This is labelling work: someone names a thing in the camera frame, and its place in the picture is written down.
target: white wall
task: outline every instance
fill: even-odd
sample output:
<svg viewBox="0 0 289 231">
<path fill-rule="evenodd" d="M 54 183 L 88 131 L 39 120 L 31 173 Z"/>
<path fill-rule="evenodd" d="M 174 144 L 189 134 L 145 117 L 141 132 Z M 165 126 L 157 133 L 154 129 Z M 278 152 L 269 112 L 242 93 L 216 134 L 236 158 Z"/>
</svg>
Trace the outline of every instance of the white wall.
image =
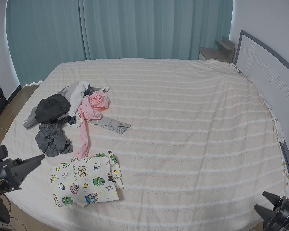
<svg viewBox="0 0 289 231">
<path fill-rule="evenodd" d="M 17 78 L 6 35 L 6 5 L 7 0 L 0 0 L 0 87 L 6 99 L 20 85 Z"/>
<path fill-rule="evenodd" d="M 234 0 L 229 39 L 244 30 L 289 61 L 289 0 Z"/>
</svg>

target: curtain fold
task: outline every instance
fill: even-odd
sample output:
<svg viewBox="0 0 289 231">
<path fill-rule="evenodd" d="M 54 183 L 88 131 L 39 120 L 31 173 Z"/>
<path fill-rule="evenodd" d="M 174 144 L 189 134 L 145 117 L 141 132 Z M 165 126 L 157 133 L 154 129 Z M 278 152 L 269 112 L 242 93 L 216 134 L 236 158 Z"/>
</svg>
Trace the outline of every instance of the curtain fold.
<svg viewBox="0 0 289 231">
<path fill-rule="evenodd" d="M 21 85 L 60 63 L 198 59 L 229 37 L 233 0 L 8 0 L 6 29 Z"/>
</svg>

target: outlined star print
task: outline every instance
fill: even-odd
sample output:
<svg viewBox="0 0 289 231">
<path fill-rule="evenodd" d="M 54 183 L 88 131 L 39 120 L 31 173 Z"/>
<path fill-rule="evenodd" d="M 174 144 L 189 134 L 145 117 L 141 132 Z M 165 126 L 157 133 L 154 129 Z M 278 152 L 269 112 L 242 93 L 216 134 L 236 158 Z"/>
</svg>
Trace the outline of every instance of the outlined star print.
<svg viewBox="0 0 289 231">
<path fill-rule="evenodd" d="M 109 191 L 109 190 L 112 189 L 112 186 L 109 185 L 109 186 L 106 187 L 106 189 Z"/>
</svg>

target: bed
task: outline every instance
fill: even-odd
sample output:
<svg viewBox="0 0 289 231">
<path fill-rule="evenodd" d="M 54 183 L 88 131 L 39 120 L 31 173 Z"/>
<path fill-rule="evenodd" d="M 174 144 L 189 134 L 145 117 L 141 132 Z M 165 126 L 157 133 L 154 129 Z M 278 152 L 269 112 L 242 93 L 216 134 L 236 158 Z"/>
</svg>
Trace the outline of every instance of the bed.
<svg viewBox="0 0 289 231">
<path fill-rule="evenodd" d="M 45 158 L 24 180 L 22 190 L 7 196 L 59 230 L 250 230 L 261 221 L 253 206 L 272 208 L 263 191 L 287 195 L 288 172 L 279 145 L 283 136 L 264 103 L 272 105 L 267 99 L 272 96 L 257 91 L 252 81 L 257 86 L 260 79 L 250 80 L 254 52 L 243 52 L 240 44 L 238 68 L 217 60 L 60 64 L 21 109 L 2 144 L 12 159 L 41 154 L 34 140 L 38 126 L 22 126 L 31 109 L 74 81 L 109 86 L 110 105 L 103 114 L 131 128 L 119 135 L 89 124 L 89 153 L 112 150 L 118 158 L 124 184 L 118 190 L 120 200 L 86 208 L 55 206 L 51 170 L 70 161 L 81 147 L 80 130 L 68 126 L 63 128 L 74 151 Z M 246 56 L 253 60 L 250 67 Z M 282 124 L 278 105 L 272 109 Z"/>
</svg>

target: striped bed sheet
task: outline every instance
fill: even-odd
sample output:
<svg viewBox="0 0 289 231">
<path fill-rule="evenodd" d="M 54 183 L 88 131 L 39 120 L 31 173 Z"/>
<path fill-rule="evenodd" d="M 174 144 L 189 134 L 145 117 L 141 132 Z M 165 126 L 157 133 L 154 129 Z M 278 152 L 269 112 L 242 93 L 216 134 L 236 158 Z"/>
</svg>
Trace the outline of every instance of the striped bed sheet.
<svg viewBox="0 0 289 231">
<path fill-rule="evenodd" d="M 88 124 L 89 155 L 111 150 L 122 171 L 119 200 L 57 207 L 53 166 L 81 147 L 79 128 L 64 126 L 73 152 L 45 158 L 8 197 L 59 230 L 249 230 L 261 221 L 263 191 L 283 195 L 281 150 L 272 117 L 255 86 L 231 64 L 165 59 L 107 59 L 60 64 L 32 94 L 3 144 L 9 157 L 41 154 L 38 126 L 22 124 L 43 98 L 75 81 L 109 86 L 107 117 L 128 123 L 119 135 Z"/>
</svg>

